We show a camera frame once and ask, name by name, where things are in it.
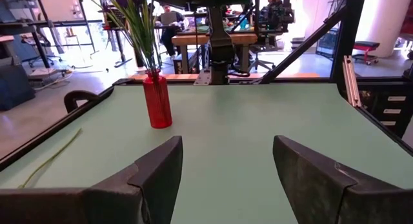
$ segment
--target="white wall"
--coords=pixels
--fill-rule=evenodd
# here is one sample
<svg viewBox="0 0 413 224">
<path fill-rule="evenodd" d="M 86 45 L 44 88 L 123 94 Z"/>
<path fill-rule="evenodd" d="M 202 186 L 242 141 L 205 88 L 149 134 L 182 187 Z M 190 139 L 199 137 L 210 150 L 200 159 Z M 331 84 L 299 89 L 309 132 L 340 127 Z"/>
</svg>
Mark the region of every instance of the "white wall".
<svg viewBox="0 0 413 224">
<path fill-rule="evenodd" d="M 78 0 L 42 0 L 51 21 L 82 20 L 83 18 L 75 18 L 73 15 L 74 2 L 78 2 Z"/>
<path fill-rule="evenodd" d="M 83 0 L 83 7 L 85 9 L 86 18 L 88 20 L 103 20 L 103 14 L 99 13 L 101 10 L 100 0 Z"/>
<path fill-rule="evenodd" d="M 308 38 L 328 17 L 332 0 L 303 0 L 303 15 L 297 22 L 302 22 L 305 37 Z"/>
<path fill-rule="evenodd" d="M 410 0 L 366 0 L 356 41 L 380 43 L 372 54 L 391 56 L 409 4 Z"/>
</svg>

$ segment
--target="floor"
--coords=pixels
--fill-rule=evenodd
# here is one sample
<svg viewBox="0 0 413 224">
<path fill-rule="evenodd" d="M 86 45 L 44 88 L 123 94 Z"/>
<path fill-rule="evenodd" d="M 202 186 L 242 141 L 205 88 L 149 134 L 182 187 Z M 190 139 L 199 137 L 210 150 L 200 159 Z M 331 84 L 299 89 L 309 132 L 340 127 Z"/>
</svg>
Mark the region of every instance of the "floor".
<svg viewBox="0 0 413 224">
<path fill-rule="evenodd" d="M 132 56 L 132 49 L 125 47 L 126 56 Z M 90 68 L 76 69 L 73 75 L 66 81 L 42 89 L 36 93 L 36 98 L 12 110 L 0 112 L 0 158 L 9 154 L 18 146 L 26 143 L 34 136 L 38 135 L 50 125 L 61 119 L 66 114 L 63 104 L 64 96 L 73 90 L 87 90 L 93 93 L 100 93 L 112 85 L 120 78 L 125 78 L 138 72 L 134 59 L 121 66 L 114 68 L 115 62 L 119 59 L 119 52 L 101 50 L 92 57 L 88 55 L 90 50 L 83 49 L 83 54 L 74 48 L 70 54 L 63 56 L 62 63 L 56 63 L 54 68 L 66 69 L 74 66 L 88 66 Z M 400 76 L 404 69 L 409 68 L 411 61 L 406 61 L 404 52 L 397 51 L 388 59 L 380 59 L 376 65 L 367 66 L 363 63 L 355 65 L 356 73 L 361 76 Z M 260 55 L 260 59 L 273 61 L 276 65 L 286 58 L 286 53 L 271 53 Z M 171 63 L 171 59 L 163 55 L 163 62 Z M 316 72 L 321 77 L 329 77 L 332 62 L 331 60 L 315 54 L 303 54 L 297 61 L 292 63 L 283 73 L 284 75 L 298 72 Z M 24 64 L 28 73 L 31 68 Z M 258 68 L 258 72 L 266 72 L 264 68 Z M 164 64 L 162 73 L 173 74 L 172 66 Z M 407 133 L 413 133 L 413 126 L 409 126 Z M 413 145 L 413 134 L 407 134 L 405 141 Z"/>
</svg>

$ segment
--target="green table surface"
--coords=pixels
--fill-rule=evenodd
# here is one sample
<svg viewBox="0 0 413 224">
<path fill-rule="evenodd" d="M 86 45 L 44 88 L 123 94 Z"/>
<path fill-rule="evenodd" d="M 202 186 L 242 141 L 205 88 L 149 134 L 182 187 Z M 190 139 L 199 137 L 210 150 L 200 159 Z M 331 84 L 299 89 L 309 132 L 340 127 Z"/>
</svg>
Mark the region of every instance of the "green table surface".
<svg viewBox="0 0 413 224">
<path fill-rule="evenodd" d="M 92 110 L 0 172 L 17 188 L 79 129 L 32 187 L 89 187 L 174 135 L 183 137 L 172 223 L 296 223 L 272 157 L 284 135 L 354 169 L 413 188 L 413 161 L 336 85 L 169 86 L 174 123 L 150 127 L 141 86 L 115 87 Z"/>
</svg>

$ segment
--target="wooden board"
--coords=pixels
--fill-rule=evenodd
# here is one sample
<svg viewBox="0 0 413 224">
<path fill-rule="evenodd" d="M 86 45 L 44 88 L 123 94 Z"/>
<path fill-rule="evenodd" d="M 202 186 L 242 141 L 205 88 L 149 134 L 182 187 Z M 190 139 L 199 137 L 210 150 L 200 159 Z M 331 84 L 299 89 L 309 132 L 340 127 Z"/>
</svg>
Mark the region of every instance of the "wooden board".
<svg viewBox="0 0 413 224">
<path fill-rule="evenodd" d="M 230 34 L 232 43 L 236 45 L 254 44 L 257 42 L 257 35 L 255 34 Z M 198 34 L 198 44 L 207 44 L 209 36 L 205 34 Z M 172 38 L 173 44 L 176 46 L 195 45 L 197 42 L 196 35 L 175 36 Z"/>
</svg>

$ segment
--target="red stool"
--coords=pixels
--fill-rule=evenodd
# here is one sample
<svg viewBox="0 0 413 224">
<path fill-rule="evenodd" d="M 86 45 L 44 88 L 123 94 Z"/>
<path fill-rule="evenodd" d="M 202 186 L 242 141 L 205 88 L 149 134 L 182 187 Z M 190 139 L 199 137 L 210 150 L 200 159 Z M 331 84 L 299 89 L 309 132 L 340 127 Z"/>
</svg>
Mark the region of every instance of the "red stool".
<svg viewBox="0 0 413 224">
<path fill-rule="evenodd" d="M 378 63 L 379 60 L 377 56 L 370 56 L 368 53 L 371 51 L 376 50 L 380 46 L 380 43 L 373 43 L 373 42 L 368 42 L 368 41 L 357 41 L 354 44 L 355 50 L 364 50 L 364 54 L 356 54 L 353 57 L 353 59 L 357 60 L 363 60 L 367 65 L 371 65 L 372 62 Z"/>
</svg>

